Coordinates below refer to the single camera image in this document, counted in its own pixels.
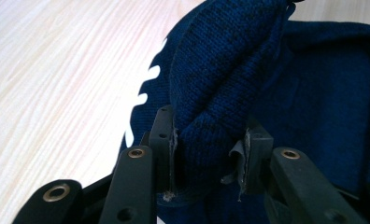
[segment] folded fabric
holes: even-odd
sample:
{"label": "folded fabric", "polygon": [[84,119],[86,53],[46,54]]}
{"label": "folded fabric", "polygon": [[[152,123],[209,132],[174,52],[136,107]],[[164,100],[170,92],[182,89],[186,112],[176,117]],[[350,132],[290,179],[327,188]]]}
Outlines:
{"label": "folded fabric", "polygon": [[338,187],[370,183],[370,25],[288,21],[286,0],[206,1],[184,17],[152,62],[136,106],[135,142],[172,105],[178,129],[176,197],[160,200],[170,223],[267,223],[261,196],[222,185],[228,153],[249,114],[275,147],[302,150]]}

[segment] knitted sweater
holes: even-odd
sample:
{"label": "knitted sweater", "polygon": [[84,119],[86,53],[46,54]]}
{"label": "knitted sweater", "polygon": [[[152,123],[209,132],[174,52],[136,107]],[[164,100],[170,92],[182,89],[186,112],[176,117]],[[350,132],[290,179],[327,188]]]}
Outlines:
{"label": "knitted sweater", "polygon": [[249,114],[336,186],[370,183],[370,25],[288,21],[293,11],[286,0],[206,1],[153,60],[161,72],[141,87],[148,101],[131,126],[137,143],[173,106],[178,192],[158,207],[167,224],[267,223],[262,196],[240,203],[239,186],[220,183]]}

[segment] metal rivet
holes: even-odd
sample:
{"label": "metal rivet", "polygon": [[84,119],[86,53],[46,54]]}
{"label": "metal rivet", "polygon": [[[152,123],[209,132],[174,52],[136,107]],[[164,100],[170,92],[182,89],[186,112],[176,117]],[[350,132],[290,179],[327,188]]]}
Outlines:
{"label": "metal rivet", "polygon": [[290,160],[298,160],[299,158],[301,158],[301,155],[299,155],[299,153],[290,149],[283,149],[281,151],[281,156]]}
{"label": "metal rivet", "polygon": [[133,158],[133,159],[141,158],[145,155],[145,150],[136,148],[136,149],[129,151],[128,155],[130,158]]}
{"label": "metal rivet", "polygon": [[69,190],[70,188],[66,184],[56,185],[45,192],[45,194],[43,195],[43,200],[47,203],[60,201],[69,194]]}

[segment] black plastic part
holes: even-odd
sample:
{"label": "black plastic part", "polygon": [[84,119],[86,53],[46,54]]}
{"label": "black plastic part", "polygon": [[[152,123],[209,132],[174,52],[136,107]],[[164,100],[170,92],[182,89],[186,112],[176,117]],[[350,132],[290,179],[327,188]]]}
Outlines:
{"label": "black plastic part", "polygon": [[170,142],[172,137],[173,109],[171,105],[166,105],[158,110],[152,130],[149,133],[149,147],[153,149],[157,159],[156,192],[158,193],[170,190],[170,158],[172,158]]}
{"label": "black plastic part", "polygon": [[244,193],[262,194],[264,193],[263,182],[260,179],[262,162],[269,160],[272,155],[273,137],[254,118],[248,120],[244,149],[247,156]]}
{"label": "black plastic part", "polygon": [[56,180],[38,189],[13,223],[79,223],[83,208],[82,186],[79,182]]}
{"label": "black plastic part", "polygon": [[271,224],[292,223],[292,215],[288,205],[267,193],[264,196],[264,208]]}
{"label": "black plastic part", "polygon": [[142,135],[141,142],[139,143],[140,146],[149,147],[149,134],[150,132],[145,132],[144,135]]}
{"label": "black plastic part", "polygon": [[274,149],[270,169],[291,210],[292,223],[366,223],[301,151]]}
{"label": "black plastic part", "polygon": [[112,177],[99,223],[156,223],[155,166],[152,150],[125,149]]}
{"label": "black plastic part", "polygon": [[83,190],[85,211],[80,223],[98,223],[112,181],[108,175]]}

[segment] table surface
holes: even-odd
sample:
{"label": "table surface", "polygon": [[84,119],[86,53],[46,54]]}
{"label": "table surface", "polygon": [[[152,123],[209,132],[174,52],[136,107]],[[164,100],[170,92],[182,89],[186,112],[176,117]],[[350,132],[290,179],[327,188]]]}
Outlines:
{"label": "table surface", "polygon": [[[0,223],[55,179],[111,173],[149,63],[201,0],[0,0]],[[292,20],[370,24],[370,0],[307,0]]]}

